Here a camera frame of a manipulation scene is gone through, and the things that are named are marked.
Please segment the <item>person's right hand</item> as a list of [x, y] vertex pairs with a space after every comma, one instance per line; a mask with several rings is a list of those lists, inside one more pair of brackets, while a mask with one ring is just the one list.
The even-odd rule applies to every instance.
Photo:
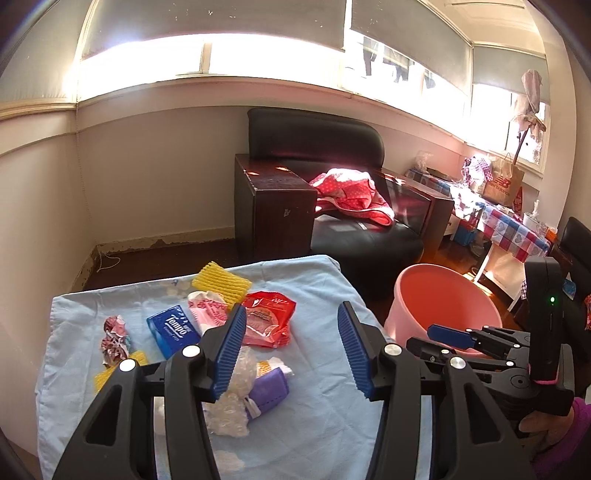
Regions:
[[574, 417], [573, 407], [566, 416], [535, 411], [521, 420], [519, 430], [536, 438], [534, 452], [539, 453], [556, 445], [565, 437], [574, 422]]

